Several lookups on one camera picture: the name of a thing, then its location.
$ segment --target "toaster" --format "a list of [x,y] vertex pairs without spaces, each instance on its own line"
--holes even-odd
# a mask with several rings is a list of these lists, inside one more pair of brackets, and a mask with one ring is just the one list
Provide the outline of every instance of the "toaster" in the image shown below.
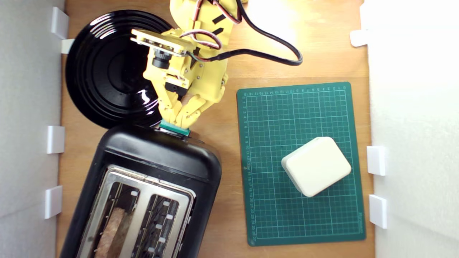
[[196,257],[220,179],[218,153],[201,141],[113,127],[99,142],[60,257]]

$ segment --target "green tape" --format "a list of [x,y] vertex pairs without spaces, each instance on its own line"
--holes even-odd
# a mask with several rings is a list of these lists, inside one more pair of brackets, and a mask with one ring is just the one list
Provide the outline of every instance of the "green tape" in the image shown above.
[[[237,104],[249,245],[365,239],[351,85],[241,89]],[[318,136],[335,140],[352,172],[308,198],[281,160]]]
[[183,129],[181,127],[178,127],[176,125],[173,125],[169,122],[166,122],[164,119],[161,121],[159,124],[159,127],[164,128],[166,130],[175,132],[177,134],[185,135],[185,136],[190,136],[190,129]]

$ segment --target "wooden surface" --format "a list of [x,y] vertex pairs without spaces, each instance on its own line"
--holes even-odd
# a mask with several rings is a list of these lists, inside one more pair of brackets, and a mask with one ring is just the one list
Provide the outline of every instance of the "wooden surface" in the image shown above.
[[[230,59],[230,80],[221,103],[205,111],[191,128],[200,139],[214,145],[223,158],[223,176],[201,245],[201,258],[210,257],[308,257],[371,258],[375,255],[374,227],[368,219],[368,194],[373,179],[367,173],[366,146],[370,145],[369,89],[366,47],[355,49],[349,32],[360,28],[362,0],[250,0],[252,21],[297,46],[304,63],[290,67],[251,56]],[[174,24],[168,0],[67,0],[69,37],[95,17],[120,9],[157,14]],[[252,31],[247,24],[234,27],[230,46],[254,48],[294,56],[278,44]],[[353,87],[367,239],[307,245],[249,247],[242,193],[237,128],[236,91],[246,87],[349,81]],[[63,79],[62,125],[67,129],[66,151],[60,160],[63,185],[62,213],[58,217],[57,254],[62,247],[89,165],[105,129],[91,123],[71,102]]]

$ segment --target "green cutting mat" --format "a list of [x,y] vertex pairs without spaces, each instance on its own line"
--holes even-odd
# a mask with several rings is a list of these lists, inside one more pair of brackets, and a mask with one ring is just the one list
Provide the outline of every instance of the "green cutting mat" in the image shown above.
[[[351,85],[242,89],[237,104],[249,245],[365,239]],[[352,172],[308,198],[280,162],[317,136],[335,140]]]

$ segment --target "plate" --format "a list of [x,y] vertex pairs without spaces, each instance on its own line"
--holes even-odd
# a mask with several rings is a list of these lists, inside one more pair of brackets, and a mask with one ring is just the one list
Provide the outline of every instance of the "plate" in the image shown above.
[[130,40],[133,28],[162,33],[172,26],[144,11],[110,12],[80,31],[67,56],[72,101],[86,118],[107,129],[161,121],[156,92],[143,78],[149,48]]

